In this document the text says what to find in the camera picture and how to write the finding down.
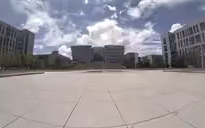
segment sky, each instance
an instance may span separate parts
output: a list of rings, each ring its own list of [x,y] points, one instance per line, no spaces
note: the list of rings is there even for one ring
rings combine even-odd
[[[205,18],[205,0],[0,0],[0,19],[36,34],[34,54],[72,45],[124,45],[162,54],[160,35]]]

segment office building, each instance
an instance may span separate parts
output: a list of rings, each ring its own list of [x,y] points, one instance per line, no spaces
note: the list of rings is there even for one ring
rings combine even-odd
[[[92,48],[92,62],[102,61],[104,62],[104,47],[93,47]]]
[[[91,45],[71,46],[72,59],[77,68],[89,68],[92,60]]]
[[[118,63],[122,64],[124,60],[124,46],[120,45],[106,45],[104,50],[105,63]]]
[[[177,58],[185,65],[205,66],[205,19],[188,24],[173,32]]]
[[[34,38],[34,33],[19,30],[0,20],[0,65],[20,65],[22,56],[33,54]]]
[[[137,68],[139,63],[139,54],[134,52],[129,52],[124,55],[124,66],[126,68]]]
[[[147,55],[141,57],[141,61],[143,65],[146,65],[150,68],[163,68],[165,66],[162,55]]]
[[[175,62],[177,59],[177,47],[176,47],[176,40],[175,34],[173,33],[166,33],[161,36],[162,40],[162,53],[163,53],[163,60],[166,67],[175,67]]]
[[[107,69],[121,69],[124,68],[124,46],[120,45],[106,45],[104,47],[105,68]]]
[[[41,60],[41,68],[66,68],[70,67],[72,62],[71,59],[60,55],[58,51],[53,51],[51,54],[43,54],[43,55],[34,55]]]

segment pavement tile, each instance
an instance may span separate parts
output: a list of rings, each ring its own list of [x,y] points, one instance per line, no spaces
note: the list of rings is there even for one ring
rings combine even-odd
[[[39,101],[54,101],[54,102],[70,102],[78,101],[82,92],[80,91],[66,91],[66,92],[53,92],[53,91],[38,91],[35,94],[35,99]]]
[[[166,110],[173,112],[177,111],[191,103],[197,101],[202,96],[190,94],[186,92],[168,93],[150,97],[151,101],[163,106]]]
[[[128,125],[129,128],[192,128],[188,124],[169,115],[159,119],[151,120],[141,124]]]
[[[84,95],[81,98],[81,101],[85,102],[103,102],[103,101],[112,101],[110,94],[106,92],[91,92],[85,91]]]
[[[55,126],[19,118],[16,121],[9,124],[8,126],[6,126],[5,128],[62,128],[62,127],[55,127]]]
[[[66,126],[87,128],[120,126],[123,124],[123,120],[112,101],[80,101]]]
[[[38,104],[38,101],[15,98],[7,101],[5,97],[5,100],[0,101],[0,110],[3,110],[16,116],[21,116],[27,111],[35,108]]]
[[[76,103],[45,103],[26,113],[22,118],[55,126],[63,126]]]
[[[205,99],[183,109],[178,115],[197,128],[205,128]]]
[[[115,102],[127,124],[167,114],[162,107],[148,99]]]
[[[0,128],[4,127],[5,125],[15,120],[16,118],[17,117],[11,114],[0,111]]]

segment paved ground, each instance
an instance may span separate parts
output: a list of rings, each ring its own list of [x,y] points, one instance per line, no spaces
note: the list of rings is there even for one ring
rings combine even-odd
[[[0,78],[0,128],[205,128],[205,74],[66,72]]]

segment window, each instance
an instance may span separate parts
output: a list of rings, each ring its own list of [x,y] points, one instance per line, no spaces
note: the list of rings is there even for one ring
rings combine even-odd
[[[2,34],[4,34],[4,31],[5,31],[5,27],[2,28]]]
[[[180,43],[181,43],[181,47],[183,47],[183,42],[182,42],[182,40],[180,41]]]
[[[185,30],[184,33],[185,33],[185,36],[188,36],[187,30]]]
[[[205,22],[200,23],[200,28],[202,31],[205,31]]]
[[[196,40],[196,43],[201,43],[201,36],[200,35],[196,35],[195,36],[195,40]]]
[[[186,45],[188,46],[188,39],[186,39]]]
[[[4,38],[4,46],[6,46],[6,37]]]
[[[195,26],[193,26],[193,32],[196,33],[196,28],[195,28]]]
[[[185,39],[184,39],[184,47],[186,46],[186,41],[185,41]]]
[[[184,31],[182,31],[182,34],[183,34],[183,37],[185,37],[185,33],[184,33]]]
[[[179,56],[181,56],[181,50],[179,50]]]
[[[1,30],[2,30],[2,25],[0,24],[0,33],[1,33]]]
[[[180,38],[182,38],[181,32],[180,32]]]
[[[180,39],[180,37],[179,37],[179,33],[177,33],[177,39]]]
[[[192,30],[192,27],[189,28],[189,35],[192,35],[193,34],[193,30]]]
[[[205,34],[202,33],[202,41],[205,42]]]
[[[194,39],[194,37],[190,37],[190,45],[193,45],[193,44],[195,44],[195,39]]]
[[[197,31],[197,32],[199,32],[199,28],[198,28],[198,25],[196,25],[196,31]]]

